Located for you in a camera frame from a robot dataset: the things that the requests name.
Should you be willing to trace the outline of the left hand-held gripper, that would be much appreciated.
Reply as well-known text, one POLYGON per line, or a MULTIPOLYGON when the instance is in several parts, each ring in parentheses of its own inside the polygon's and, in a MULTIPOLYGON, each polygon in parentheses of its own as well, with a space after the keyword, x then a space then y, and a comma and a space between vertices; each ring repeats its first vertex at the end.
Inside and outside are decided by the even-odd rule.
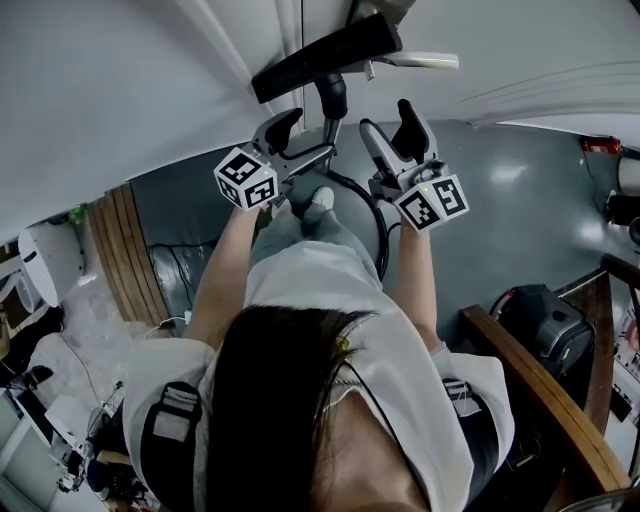
POLYGON ((214 168, 221 194, 241 210, 254 210, 280 195, 280 184, 289 174, 304 173, 335 153, 335 145, 321 143, 288 155, 283 153, 291 130, 303 115, 302 108, 276 114, 256 130, 252 141, 233 148, 214 168))

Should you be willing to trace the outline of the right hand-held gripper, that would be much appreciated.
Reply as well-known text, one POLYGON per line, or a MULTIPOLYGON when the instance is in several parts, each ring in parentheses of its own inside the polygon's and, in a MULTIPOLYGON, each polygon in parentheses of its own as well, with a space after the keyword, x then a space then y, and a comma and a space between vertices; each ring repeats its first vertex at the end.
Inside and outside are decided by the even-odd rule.
POLYGON ((429 231, 466 214, 469 204, 459 179, 436 158, 435 137, 407 99, 397 103, 401 124, 392 143, 369 119, 359 124, 362 141, 376 165, 369 180, 372 197, 391 204, 415 231, 429 231), (403 161, 423 163, 403 169, 403 161))

